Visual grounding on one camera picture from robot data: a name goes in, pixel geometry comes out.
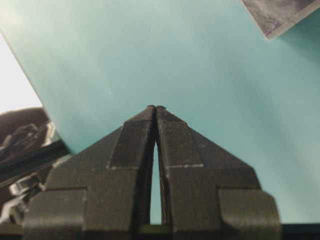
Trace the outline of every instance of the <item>light blue background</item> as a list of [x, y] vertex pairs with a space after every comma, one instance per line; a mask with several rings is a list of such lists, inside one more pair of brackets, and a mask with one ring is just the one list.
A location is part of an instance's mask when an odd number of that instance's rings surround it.
[[271, 42], [239, 0], [0, 0], [0, 28], [74, 153], [167, 106], [252, 165], [284, 223], [320, 222], [319, 11]]

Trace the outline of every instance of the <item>white background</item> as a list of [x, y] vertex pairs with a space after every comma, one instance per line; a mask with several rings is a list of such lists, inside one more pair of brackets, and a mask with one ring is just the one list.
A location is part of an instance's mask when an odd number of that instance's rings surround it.
[[0, 34], [0, 114], [41, 105], [5, 39]]

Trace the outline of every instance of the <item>black plastic part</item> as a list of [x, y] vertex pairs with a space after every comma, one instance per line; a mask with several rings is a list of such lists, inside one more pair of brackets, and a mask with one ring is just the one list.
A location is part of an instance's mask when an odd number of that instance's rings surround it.
[[156, 114], [163, 223], [173, 239], [281, 239], [276, 204], [254, 169], [164, 107]]
[[[47, 191], [40, 193], [39, 198], [46, 199], [41, 195], [51, 194], [52, 191], [86, 189], [82, 229], [104, 238], [132, 238], [139, 225], [149, 223], [155, 144], [154, 114], [155, 107], [147, 107], [122, 127], [54, 168], [45, 184]], [[44, 200], [42, 203], [31, 203], [30, 216], [26, 221], [33, 223], [24, 225], [26, 240], [56, 239], [48, 238], [43, 231], [47, 223], [38, 221], [41, 212], [51, 209], [50, 204], [53, 203]], [[69, 207], [72, 208], [72, 201], [69, 201]], [[48, 223], [55, 221], [54, 215], [47, 218]], [[39, 235], [34, 238], [32, 232]]]
[[[155, 142], [161, 226], [149, 225]], [[30, 202], [25, 240], [282, 238], [275, 201], [254, 169], [162, 106], [54, 168], [45, 186]]]

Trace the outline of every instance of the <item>teal surface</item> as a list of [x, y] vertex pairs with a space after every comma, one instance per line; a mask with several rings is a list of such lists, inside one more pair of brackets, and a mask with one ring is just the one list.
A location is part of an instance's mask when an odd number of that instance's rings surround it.
[[268, 42], [239, 0], [0, 0], [0, 29], [74, 153], [163, 105], [252, 165], [282, 222], [320, 222], [319, 11]]

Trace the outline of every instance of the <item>metal part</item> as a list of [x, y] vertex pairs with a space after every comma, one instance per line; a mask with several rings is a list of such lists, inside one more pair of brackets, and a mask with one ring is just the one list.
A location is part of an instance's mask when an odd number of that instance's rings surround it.
[[19, 196], [33, 188], [38, 187], [39, 184], [41, 184], [39, 177], [37, 174], [33, 173], [11, 184], [9, 186], [9, 191], [13, 196]]

